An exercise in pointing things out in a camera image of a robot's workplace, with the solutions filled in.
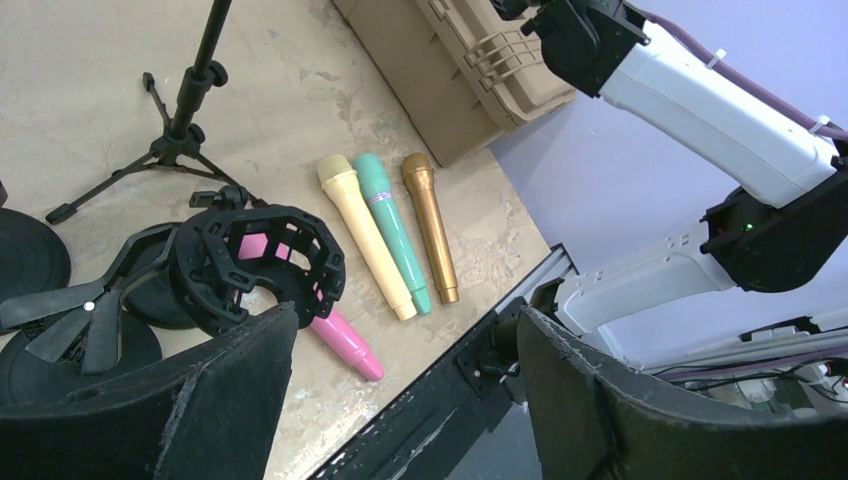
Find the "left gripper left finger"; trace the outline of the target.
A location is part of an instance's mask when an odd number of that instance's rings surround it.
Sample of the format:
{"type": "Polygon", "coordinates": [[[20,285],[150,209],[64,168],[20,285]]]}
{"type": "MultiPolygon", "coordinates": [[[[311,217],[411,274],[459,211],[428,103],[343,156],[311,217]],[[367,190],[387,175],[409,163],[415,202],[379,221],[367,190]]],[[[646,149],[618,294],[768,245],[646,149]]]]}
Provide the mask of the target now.
{"type": "Polygon", "coordinates": [[[61,400],[1,410],[5,479],[259,479],[292,373],[290,302],[61,400]]]}

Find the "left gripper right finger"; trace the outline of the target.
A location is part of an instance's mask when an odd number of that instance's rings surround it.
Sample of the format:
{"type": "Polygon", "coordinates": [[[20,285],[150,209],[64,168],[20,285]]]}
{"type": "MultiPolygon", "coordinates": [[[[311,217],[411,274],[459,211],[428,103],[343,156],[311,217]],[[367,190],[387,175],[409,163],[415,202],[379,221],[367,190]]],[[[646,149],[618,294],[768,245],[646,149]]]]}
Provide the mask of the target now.
{"type": "Polygon", "coordinates": [[[792,419],[641,373],[534,308],[517,349],[547,479],[843,479],[847,418],[792,419]]]}

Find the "pink microphone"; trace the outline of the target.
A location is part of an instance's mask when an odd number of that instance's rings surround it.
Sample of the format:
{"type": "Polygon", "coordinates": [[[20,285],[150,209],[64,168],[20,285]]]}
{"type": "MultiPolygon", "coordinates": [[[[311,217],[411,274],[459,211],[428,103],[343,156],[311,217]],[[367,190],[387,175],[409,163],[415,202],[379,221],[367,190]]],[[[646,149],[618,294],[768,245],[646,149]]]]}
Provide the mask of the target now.
{"type": "MultiPolygon", "coordinates": [[[[261,233],[248,234],[242,241],[239,259],[258,258],[264,253],[267,236],[261,233]]],[[[286,258],[289,248],[280,244],[276,255],[286,258]]],[[[366,380],[379,381],[384,376],[380,361],[370,350],[366,341],[335,309],[326,318],[315,317],[311,329],[327,344],[348,366],[357,370],[366,380]]]]}

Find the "shock mount round-base stand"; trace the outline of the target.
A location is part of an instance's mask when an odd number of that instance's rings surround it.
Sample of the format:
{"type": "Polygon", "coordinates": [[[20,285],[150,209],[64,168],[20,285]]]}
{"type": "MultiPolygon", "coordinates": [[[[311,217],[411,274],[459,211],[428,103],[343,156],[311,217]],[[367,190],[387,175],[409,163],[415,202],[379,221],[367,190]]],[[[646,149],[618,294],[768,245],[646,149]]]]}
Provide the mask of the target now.
{"type": "Polygon", "coordinates": [[[291,302],[299,328],[329,316],[344,291],[345,257],[327,225],[293,206],[249,209],[248,192],[195,191],[197,214],[176,227],[165,270],[126,298],[154,326],[218,336],[244,323],[243,296],[260,287],[291,302]]]}

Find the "clip round-base stand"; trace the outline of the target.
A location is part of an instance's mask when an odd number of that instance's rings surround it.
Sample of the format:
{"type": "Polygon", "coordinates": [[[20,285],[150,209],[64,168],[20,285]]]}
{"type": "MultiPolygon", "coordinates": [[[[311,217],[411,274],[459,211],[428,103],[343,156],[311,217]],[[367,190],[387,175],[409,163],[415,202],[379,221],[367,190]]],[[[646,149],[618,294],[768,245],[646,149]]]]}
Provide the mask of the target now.
{"type": "Polygon", "coordinates": [[[178,226],[130,236],[105,273],[88,283],[1,304],[16,334],[1,351],[1,403],[58,402],[163,358],[155,333],[124,310],[129,293],[163,272],[178,226]]]}
{"type": "Polygon", "coordinates": [[[67,287],[71,260],[64,242],[47,225],[5,208],[1,184],[1,302],[67,287]]]}

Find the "yellow microphone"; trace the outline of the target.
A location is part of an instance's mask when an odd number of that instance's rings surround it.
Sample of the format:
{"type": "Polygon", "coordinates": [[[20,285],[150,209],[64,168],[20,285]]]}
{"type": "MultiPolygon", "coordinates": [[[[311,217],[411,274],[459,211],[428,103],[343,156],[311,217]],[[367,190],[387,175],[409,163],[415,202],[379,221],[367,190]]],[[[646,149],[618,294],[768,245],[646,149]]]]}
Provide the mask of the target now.
{"type": "Polygon", "coordinates": [[[342,155],[334,154],[317,164],[322,190],[335,204],[385,300],[401,320],[417,315],[411,293],[360,191],[357,173],[342,155]]]}

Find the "black tripod shock-mount stand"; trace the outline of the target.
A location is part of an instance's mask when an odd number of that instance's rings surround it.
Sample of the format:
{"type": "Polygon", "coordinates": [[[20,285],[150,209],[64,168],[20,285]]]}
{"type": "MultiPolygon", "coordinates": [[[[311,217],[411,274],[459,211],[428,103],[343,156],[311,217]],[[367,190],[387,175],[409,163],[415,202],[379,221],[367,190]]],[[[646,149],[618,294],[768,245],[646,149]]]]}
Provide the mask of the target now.
{"type": "Polygon", "coordinates": [[[213,1],[194,63],[184,72],[173,114],[168,113],[167,106],[156,89],[152,73],[142,74],[143,88],[153,99],[162,119],[162,135],[150,144],[148,151],[140,158],[114,171],[107,179],[78,198],[49,212],[45,217],[48,224],[57,225],[66,221],[78,212],[79,207],[124,177],[142,171],[174,171],[220,181],[234,187],[241,185],[201,153],[205,134],[201,127],[193,122],[207,93],[214,87],[225,86],[229,80],[225,67],[214,59],[214,53],[231,4],[230,0],[213,1]]]}

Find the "teal microphone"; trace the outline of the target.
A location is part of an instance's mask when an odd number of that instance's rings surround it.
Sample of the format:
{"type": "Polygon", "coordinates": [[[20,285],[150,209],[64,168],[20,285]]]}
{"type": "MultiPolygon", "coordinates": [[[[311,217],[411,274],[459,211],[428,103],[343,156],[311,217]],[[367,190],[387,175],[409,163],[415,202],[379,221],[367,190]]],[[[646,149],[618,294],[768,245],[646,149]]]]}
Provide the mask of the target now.
{"type": "Polygon", "coordinates": [[[361,194],[398,267],[411,300],[420,315],[432,310],[427,284],[392,193],[387,170],[375,153],[364,153],[353,161],[361,194]]]}

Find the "gold microphone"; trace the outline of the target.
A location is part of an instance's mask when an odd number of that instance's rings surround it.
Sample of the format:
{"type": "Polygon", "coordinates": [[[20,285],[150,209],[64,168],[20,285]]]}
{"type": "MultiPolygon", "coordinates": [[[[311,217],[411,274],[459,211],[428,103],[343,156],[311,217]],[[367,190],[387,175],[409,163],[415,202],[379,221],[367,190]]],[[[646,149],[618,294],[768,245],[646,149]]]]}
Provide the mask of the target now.
{"type": "Polygon", "coordinates": [[[434,169],[423,153],[407,155],[401,165],[410,193],[436,290],[443,304],[460,300],[455,266],[435,193],[434,169]]]}

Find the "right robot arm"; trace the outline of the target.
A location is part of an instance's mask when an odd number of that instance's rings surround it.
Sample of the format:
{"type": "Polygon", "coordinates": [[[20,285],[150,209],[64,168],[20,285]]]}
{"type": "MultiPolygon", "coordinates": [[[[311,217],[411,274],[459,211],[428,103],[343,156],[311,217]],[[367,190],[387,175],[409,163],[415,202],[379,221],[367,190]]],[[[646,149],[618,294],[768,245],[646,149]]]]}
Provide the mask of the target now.
{"type": "Polygon", "coordinates": [[[847,235],[847,134],[626,1],[497,1],[547,68],[678,141],[737,188],[675,237],[559,283],[556,320],[583,335],[681,298],[806,285],[847,235]]]}

